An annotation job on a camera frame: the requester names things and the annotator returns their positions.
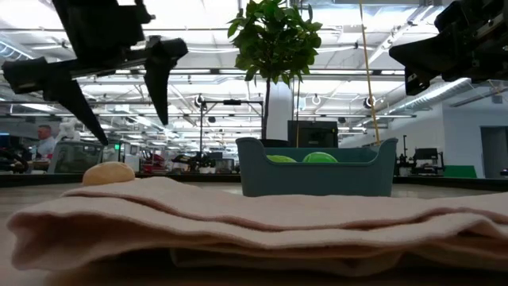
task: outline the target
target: wooden table surface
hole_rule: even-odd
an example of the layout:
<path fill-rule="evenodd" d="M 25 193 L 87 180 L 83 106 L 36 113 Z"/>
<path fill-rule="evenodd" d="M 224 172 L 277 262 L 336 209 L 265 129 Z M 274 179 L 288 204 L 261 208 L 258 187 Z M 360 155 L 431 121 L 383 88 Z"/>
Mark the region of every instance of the wooden table surface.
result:
<path fill-rule="evenodd" d="M 207 191 L 241 193 L 239 184 L 198 184 Z M 508 285 L 499 272 L 451 269 L 399 269 L 367 278 L 344 278 L 310 272 L 261 272 L 241 269 L 174 269 L 164 251 L 126 254 L 65 272 L 18 271 L 10 264 L 14 237 L 4 227 L 10 214 L 34 203 L 58 197 L 78 184 L 0 188 L 0 286 L 88 285 Z M 434 197 L 482 195 L 469 191 L 414 185 L 395 185 L 394 196 Z"/>

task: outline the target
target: green leaves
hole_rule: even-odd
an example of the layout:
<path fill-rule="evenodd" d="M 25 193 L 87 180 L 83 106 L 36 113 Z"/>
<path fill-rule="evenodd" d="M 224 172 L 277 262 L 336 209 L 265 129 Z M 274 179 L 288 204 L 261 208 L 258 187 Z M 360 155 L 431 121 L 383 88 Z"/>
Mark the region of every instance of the green leaves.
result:
<path fill-rule="evenodd" d="M 239 21 L 235 21 L 228 29 L 228 37 L 231 37 L 237 32 L 238 25 L 240 24 Z"/>
<path fill-rule="evenodd" d="M 251 81 L 252 78 L 254 78 L 254 75 L 256 75 L 256 72 L 259 70 L 257 66 L 251 66 L 247 73 L 245 74 L 245 81 Z"/>
<path fill-rule="evenodd" d="M 283 82 L 289 86 L 289 75 L 282 74 Z"/>
<path fill-rule="evenodd" d="M 312 6 L 309 4 L 309 21 L 312 21 L 314 17 L 314 13 L 312 12 Z"/>
<path fill-rule="evenodd" d="M 237 33 L 232 44 L 240 53 L 235 67 L 245 73 L 245 81 L 256 81 L 256 73 L 273 83 L 288 84 L 310 74 L 309 66 L 321 46 L 317 31 L 321 23 L 312 22 L 314 12 L 308 5 L 309 20 L 303 21 L 298 6 L 279 6 L 283 0 L 250 1 L 244 11 L 229 22 L 228 37 Z"/>

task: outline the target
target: cable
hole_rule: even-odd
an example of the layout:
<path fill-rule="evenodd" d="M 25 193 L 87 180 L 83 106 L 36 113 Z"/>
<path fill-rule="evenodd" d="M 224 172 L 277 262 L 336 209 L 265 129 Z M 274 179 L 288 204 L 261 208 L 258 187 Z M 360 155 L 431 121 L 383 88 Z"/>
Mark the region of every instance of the cable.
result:
<path fill-rule="evenodd" d="M 296 148 L 298 148 L 298 137 L 299 137 L 299 126 L 298 123 L 298 114 L 300 113 L 300 81 L 298 81 L 298 98 L 296 99 Z"/>
<path fill-rule="evenodd" d="M 378 129 L 378 120 L 375 117 L 375 108 L 374 108 L 374 99 L 372 98 L 372 87 L 371 87 L 371 71 L 368 67 L 368 55 L 367 55 L 367 38 L 365 37 L 365 24 L 364 24 L 364 4 L 363 1 L 360 0 L 360 19 L 362 21 L 362 37 L 364 38 L 364 57 L 365 57 L 365 69 L 367 70 L 367 82 L 368 82 L 368 97 L 370 102 L 372 102 L 372 121 L 374 122 L 375 129 L 375 141 L 379 146 L 379 129 Z"/>

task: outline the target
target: cloth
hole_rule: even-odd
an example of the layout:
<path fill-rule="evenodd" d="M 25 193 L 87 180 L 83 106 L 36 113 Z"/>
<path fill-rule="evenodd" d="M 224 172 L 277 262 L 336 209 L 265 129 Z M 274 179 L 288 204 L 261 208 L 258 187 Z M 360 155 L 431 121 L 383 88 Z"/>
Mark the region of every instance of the cloth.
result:
<path fill-rule="evenodd" d="M 39 145 L 37 146 L 37 152 L 42 157 L 46 157 L 47 155 L 53 154 L 55 145 L 56 145 L 55 138 L 53 138 L 53 136 L 50 136 L 44 140 L 39 141 Z"/>
<path fill-rule="evenodd" d="M 167 178 L 81 187 L 18 211 L 18 269 L 63 270 L 135 249 L 177 266 L 309 269 L 367 276 L 406 254 L 508 270 L 508 194 L 444 199 L 331 195 L 247 198 Z"/>

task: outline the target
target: tennis ball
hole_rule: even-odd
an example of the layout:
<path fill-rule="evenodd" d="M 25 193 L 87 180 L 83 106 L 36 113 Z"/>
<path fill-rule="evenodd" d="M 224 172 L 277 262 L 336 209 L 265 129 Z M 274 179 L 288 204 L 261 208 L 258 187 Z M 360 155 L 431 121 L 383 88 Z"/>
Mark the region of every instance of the tennis ball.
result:
<path fill-rule="evenodd" d="M 280 155 L 267 155 L 267 158 L 275 163 L 296 163 L 293 158 Z"/>
<path fill-rule="evenodd" d="M 305 156 L 303 163 L 338 163 L 338 161 L 328 153 L 314 152 Z"/>

